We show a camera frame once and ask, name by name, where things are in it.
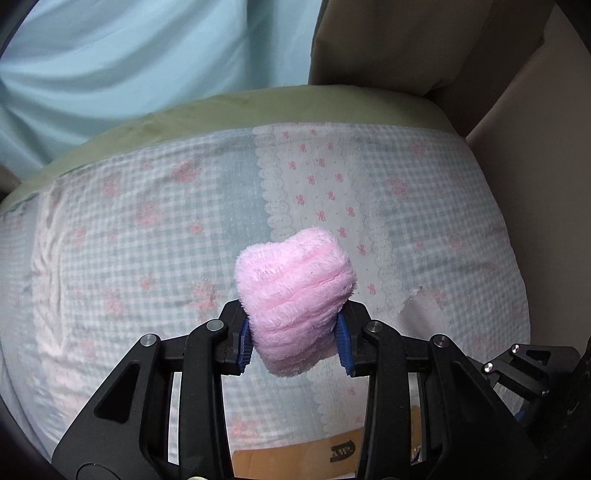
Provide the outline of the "checkered floral bed sheet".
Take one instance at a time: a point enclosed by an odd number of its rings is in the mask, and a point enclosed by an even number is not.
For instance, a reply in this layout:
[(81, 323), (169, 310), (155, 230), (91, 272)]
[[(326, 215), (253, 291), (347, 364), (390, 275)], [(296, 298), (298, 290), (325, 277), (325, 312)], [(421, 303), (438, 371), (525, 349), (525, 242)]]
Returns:
[(528, 342), (526, 289), (466, 142), (432, 127), (279, 124), (167, 142), (73, 170), (1, 214), (1, 395), (49, 457), (145, 333), (189, 333), (235, 299), (256, 243), (318, 226), (390, 325), (423, 293), (485, 361)]

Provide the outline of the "beige cushion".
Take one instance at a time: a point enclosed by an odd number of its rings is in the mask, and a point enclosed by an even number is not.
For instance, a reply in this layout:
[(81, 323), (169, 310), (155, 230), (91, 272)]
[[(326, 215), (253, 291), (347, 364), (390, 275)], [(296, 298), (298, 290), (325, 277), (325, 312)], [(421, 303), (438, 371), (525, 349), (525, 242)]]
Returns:
[(405, 92), (468, 135), (543, 44), (552, 1), (325, 1), (308, 80)]

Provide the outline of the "light blue curtain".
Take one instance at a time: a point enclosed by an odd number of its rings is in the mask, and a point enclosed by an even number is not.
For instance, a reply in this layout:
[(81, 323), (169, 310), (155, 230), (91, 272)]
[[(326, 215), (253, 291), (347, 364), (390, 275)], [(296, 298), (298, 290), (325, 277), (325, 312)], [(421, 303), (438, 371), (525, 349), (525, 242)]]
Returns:
[(41, 1), (1, 58), (1, 163), (19, 179), (127, 121), (308, 80), (317, 1)]

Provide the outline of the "open cardboard box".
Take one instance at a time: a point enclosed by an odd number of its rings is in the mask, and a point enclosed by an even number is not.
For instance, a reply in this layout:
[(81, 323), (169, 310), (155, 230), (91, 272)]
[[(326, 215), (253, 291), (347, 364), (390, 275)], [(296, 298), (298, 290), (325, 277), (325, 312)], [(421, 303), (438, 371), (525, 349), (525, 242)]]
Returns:
[(366, 414), (314, 439), (270, 438), (256, 421), (236, 417), (228, 439), (235, 476), (245, 479), (341, 479), (358, 470)]

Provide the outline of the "green mattress pad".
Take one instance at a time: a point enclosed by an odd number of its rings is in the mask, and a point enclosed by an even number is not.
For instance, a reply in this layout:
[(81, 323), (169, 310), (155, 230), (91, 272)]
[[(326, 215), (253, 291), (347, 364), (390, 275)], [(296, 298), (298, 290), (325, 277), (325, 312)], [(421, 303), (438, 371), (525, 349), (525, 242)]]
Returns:
[(353, 86), (290, 86), (216, 95), (150, 113), (111, 129), (42, 168), (1, 203), (3, 213), (71, 170), (128, 151), (212, 132), (277, 123), (353, 123), (455, 133), (435, 103)]

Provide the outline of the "pink fluffy towel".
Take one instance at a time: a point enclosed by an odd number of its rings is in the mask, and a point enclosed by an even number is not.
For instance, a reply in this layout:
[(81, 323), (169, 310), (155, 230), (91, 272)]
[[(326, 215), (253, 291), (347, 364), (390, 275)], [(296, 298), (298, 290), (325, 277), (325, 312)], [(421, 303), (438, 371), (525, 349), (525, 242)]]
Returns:
[(235, 287), (263, 365), (294, 377), (335, 355), (335, 324), (356, 288), (356, 272), (338, 239), (311, 227), (243, 250)]

